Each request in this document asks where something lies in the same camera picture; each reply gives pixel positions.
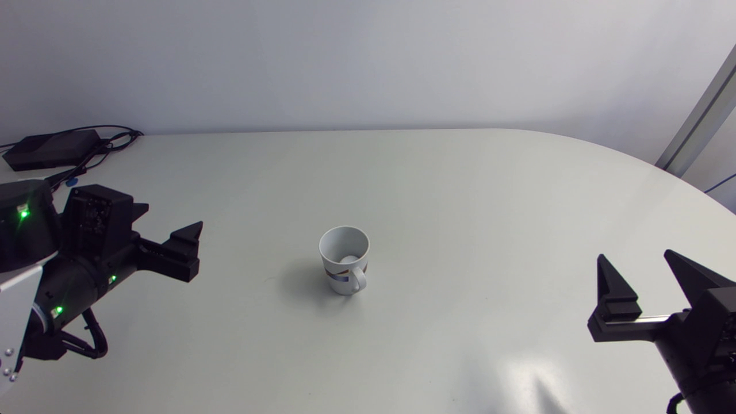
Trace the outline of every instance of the silver frame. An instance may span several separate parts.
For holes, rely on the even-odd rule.
[[[682,177],[736,108],[736,46],[655,166]]]

